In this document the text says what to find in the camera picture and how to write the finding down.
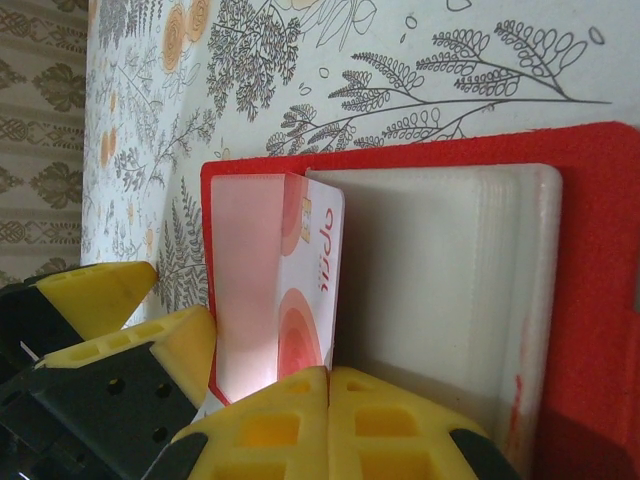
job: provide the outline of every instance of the white card with red design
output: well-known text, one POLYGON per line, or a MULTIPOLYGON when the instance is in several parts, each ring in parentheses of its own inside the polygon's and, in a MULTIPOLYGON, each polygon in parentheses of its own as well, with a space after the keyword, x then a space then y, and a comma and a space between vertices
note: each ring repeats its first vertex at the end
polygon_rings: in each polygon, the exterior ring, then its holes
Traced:
POLYGON ((219 176, 211 190, 212 377, 228 404, 331 367, 344 195, 294 174, 219 176))

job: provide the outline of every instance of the black plastic part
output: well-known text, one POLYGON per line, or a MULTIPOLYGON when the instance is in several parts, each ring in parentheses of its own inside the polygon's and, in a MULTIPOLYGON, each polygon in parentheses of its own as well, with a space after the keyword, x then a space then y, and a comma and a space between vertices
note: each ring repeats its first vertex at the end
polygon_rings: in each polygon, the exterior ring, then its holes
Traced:
POLYGON ((521 480, 488 438, 466 429, 453 430, 450 435, 478 480, 521 480))
POLYGON ((0 383, 33 363, 20 342, 42 357, 83 341, 35 285, 64 272, 37 275, 0 289, 0 383))
POLYGON ((152 342, 81 368, 30 368, 0 387, 0 424, 37 456, 31 480, 139 480, 196 407, 152 342), (170 393, 159 397, 159 386, 170 393))
POLYGON ((143 480, 188 480, 207 441, 198 432, 167 445, 143 480))

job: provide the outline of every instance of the beige patterned curtain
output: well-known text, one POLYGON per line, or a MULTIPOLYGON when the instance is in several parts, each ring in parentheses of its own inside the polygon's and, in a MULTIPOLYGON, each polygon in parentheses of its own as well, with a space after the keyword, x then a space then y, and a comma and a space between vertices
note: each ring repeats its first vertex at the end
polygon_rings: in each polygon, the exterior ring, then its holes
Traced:
POLYGON ((0 1, 0 286, 79 262, 87 7, 0 1))

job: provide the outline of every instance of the round hole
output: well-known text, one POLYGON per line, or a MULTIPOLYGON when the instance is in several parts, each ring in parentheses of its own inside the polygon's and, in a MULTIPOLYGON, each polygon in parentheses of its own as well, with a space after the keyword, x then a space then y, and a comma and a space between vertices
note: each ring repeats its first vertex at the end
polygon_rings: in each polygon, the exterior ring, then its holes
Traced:
POLYGON ((2 401, 2 406, 6 407, 8 406, 10 403, 12 403, 15 399, 17 399, 20 394, 22 392, 18 391, 18 392, 13 392, 11 395, 7 396, 3 401, 2 401))
POLYGON ((167 429, 164 427, 160 427, 160 428, 156 428, 153 432, 153 435, 151 438, 153 438, 153 441, 156 443, 160 443, 163 442, 166 438, 167 438, 167 434, 169 432, 167 432, 167 429))
POLYGON ((156 397, 167 398, 169 395, 171 395, 171 390, 173 390, 173 387, 170 384, 163 383, 156 389, 156 397))
POLYGON ((124 390, 124 380, 121 378, 114 378, 107 385, 107 392, 109 395, 120 395, 124 390))

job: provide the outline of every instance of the red felt mat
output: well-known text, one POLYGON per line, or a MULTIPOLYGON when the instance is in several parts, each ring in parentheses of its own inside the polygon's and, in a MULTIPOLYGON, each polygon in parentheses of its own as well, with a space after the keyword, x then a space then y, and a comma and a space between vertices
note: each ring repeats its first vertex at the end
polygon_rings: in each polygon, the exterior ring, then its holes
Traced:
MULTIPOLYGON (((211 280, 211 178, 240 173, 546 163, 564 180, 536 479, 640 476, 640 134, 619 123, 424 145, 215 162, 202 169, 211 280)), ((210 299, 213 308, 213 282, 210 299)))

